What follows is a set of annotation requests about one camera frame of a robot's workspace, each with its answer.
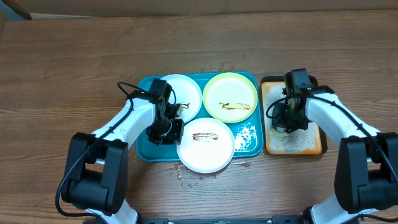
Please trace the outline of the green and yellow sponge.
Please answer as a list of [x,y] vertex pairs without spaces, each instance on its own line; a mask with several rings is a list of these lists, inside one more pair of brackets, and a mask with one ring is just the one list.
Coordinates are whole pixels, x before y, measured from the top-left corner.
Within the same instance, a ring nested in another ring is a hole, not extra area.
[[270,132],[277,137],[287,137],[290,134],[289,129],[282,126],[272,126]]

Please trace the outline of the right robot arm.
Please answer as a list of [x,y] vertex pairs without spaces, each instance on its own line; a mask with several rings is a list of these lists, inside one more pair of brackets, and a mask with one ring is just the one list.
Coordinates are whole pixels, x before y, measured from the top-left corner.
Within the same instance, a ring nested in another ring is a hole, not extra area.
[[397,205],[397,133],[382,133],[361,121],[330,87],[312,83],[304,68],[286,73],[284,82],[284,97],[265,112],[272,127],[291,133],[313,122],[339,147],[334,194],[292,223],[397,222],[375,215]]

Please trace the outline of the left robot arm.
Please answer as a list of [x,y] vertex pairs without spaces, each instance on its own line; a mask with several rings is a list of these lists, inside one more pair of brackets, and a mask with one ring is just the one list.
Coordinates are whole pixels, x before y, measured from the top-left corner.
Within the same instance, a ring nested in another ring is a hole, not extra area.
[[91,134],[70,140],[65,172],[55,194],[64,217],[94,217],[94,223],[137,223],[139,214],[126,201],[129,149],[141,133],[155,145],[179,145],[182,106],[165,80],[153,79],[148,90],[126,93],[124,108]]

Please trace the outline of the white plate front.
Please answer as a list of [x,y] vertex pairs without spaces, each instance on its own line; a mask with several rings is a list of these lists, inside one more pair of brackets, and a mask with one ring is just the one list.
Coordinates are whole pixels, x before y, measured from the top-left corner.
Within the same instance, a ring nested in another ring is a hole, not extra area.
[[234,148],[234,136],[226,124],[214,118],[198,118],[184,127],[177,155],[188,169],[210,174],[229,164]]

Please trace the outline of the white plate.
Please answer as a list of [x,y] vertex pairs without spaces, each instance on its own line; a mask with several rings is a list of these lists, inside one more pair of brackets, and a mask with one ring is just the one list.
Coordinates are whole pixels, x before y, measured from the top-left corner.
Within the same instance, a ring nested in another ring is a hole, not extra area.
[[198,83],[181,74],[167,75],[161,78],[165,80],[176,94],[176,103],[183,107],[182,114],[179,116],[185,123],[191,121],[202,106],[202,91]]
[[198,118],[184,127],[177,155],[188,169],[210,174],[229,164],[234,148],[234,136],[226,124],[214,118]]

